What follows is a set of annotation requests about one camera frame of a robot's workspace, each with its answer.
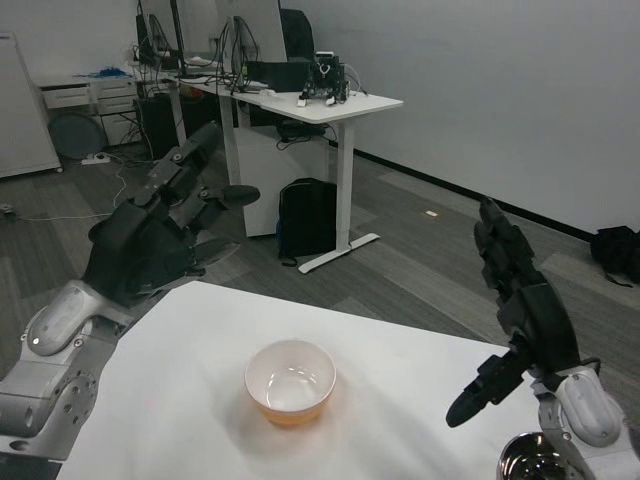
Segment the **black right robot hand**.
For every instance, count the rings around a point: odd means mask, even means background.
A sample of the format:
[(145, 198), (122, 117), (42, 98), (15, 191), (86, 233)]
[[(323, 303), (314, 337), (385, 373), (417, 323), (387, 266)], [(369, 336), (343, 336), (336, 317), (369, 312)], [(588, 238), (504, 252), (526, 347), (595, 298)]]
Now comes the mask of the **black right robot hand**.
[(455, 428), (489, 403), (500, 404), (529, 372), (545, 380), (581, 363), (568, 312), (551, 282), (536, 269), (534, 251), (521, 229), (491, 198), (480, 201), (474, 240), (484, 261), (482, 275), (498, 294), (497, 320), (509, 337), (503, 356), (490, 356), (446, 414)]

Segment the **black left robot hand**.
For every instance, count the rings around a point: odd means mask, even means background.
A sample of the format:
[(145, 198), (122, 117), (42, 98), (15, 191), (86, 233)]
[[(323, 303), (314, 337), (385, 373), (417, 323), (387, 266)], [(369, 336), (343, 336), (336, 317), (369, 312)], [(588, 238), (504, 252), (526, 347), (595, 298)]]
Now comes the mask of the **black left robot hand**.
[(254, 186), (203, 183), (200, 175), (222, 140), (221, 127), (209, 122), (155, 164), (136, 194), (90, 230), (92, 250), (82, 282), (133, 307), (203, 276), (209, 265), (238, 250), (224, 238), (198, 238), (223, 213), (260, 197)]

